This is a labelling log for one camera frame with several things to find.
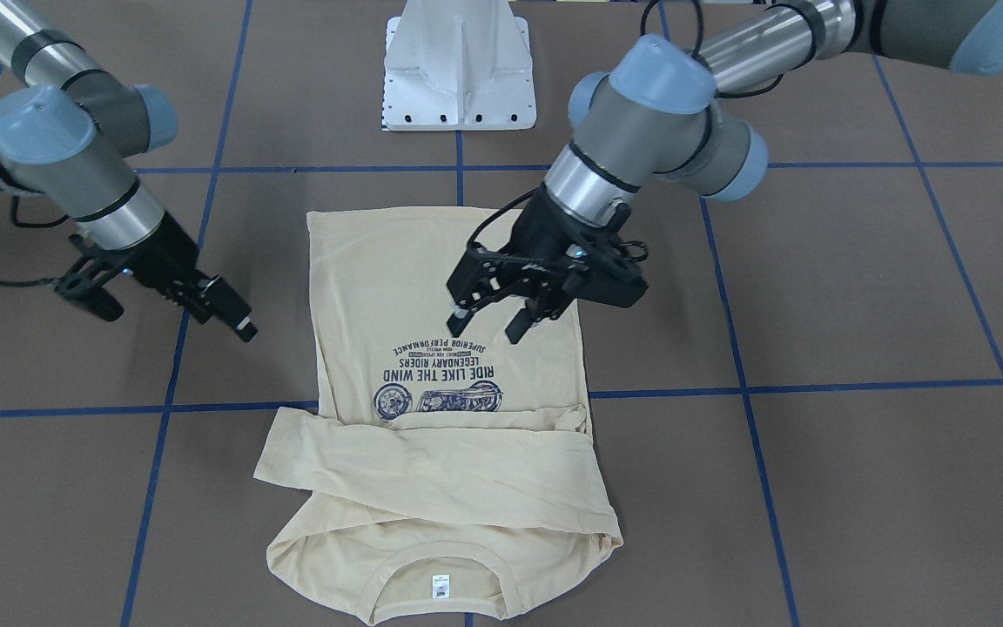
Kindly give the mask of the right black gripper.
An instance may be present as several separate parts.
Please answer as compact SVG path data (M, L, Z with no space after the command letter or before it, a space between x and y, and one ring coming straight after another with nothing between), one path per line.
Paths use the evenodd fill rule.
M252 309L220 275L198 270L199 247L165 212L157 229L132 250L127 269L140 286L178 303L199 324L218 319L244 344L258 333Z

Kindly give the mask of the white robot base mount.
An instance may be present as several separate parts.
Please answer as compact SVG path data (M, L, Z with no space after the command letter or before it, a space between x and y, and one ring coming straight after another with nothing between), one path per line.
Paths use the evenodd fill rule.
M535 126L529 28L508 1L407 1L385 32L383 130Z

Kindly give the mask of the left silver-grey robot arm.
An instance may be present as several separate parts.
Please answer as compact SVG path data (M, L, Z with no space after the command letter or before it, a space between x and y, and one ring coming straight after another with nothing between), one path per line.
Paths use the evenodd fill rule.
M505 330L514 344L577 300L633 306L648 289L648 253L618 232L641 187L658 176L713 201L748 195L767 171L767 144L720 103L854 51L1000 74L1003 1L780 1L689 49L645 33L613 71L575 86L573 136L541 184L519 196L505 245L468 239L447 282L449 332L461 336L478 311L507 298L522 299Z

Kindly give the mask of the right silver-grey robot arm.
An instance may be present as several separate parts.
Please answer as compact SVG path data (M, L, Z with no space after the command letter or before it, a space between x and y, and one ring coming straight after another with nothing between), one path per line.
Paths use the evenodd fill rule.
M131 275L195 321L219 319L243 341L251 308L219 275L127 159L171 143L178 119L150 84L122 84L68 33L24 1L0 1L0 61L24 84L0 100L0 193L45 196L77 226L79 259L49 286L92 316L115 321L107 291Z

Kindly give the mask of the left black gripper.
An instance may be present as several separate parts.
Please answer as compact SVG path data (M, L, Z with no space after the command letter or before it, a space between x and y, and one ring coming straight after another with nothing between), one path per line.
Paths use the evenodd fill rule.
M556 320L575 298L562 290L568 250L581 230L616 231L616 202L609 202L605 225L589 225L566 212L546 187L514 199L476 227L446 289L453 312L446 326L459 338L478 311L504 298L522 306L505 328L510 344L545 319Z

